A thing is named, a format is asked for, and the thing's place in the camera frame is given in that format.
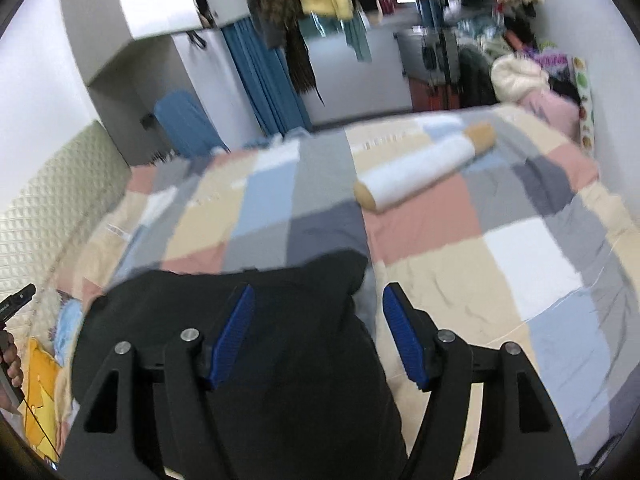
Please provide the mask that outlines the person's left hand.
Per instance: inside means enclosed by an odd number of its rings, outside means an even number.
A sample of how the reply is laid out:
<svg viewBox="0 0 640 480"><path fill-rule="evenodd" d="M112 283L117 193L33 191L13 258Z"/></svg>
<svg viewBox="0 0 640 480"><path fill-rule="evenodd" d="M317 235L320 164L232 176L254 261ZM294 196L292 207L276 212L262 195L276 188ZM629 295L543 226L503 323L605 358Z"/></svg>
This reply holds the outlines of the person's left hand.
<svg viewBox="0 0 640 480"><path fill-rule="evenodd" d="M16 413L13 390L22 388L24 374L14 337L6 330L1 331L1 362L6 364L6 379L1 379L1 408Z"/></svg>

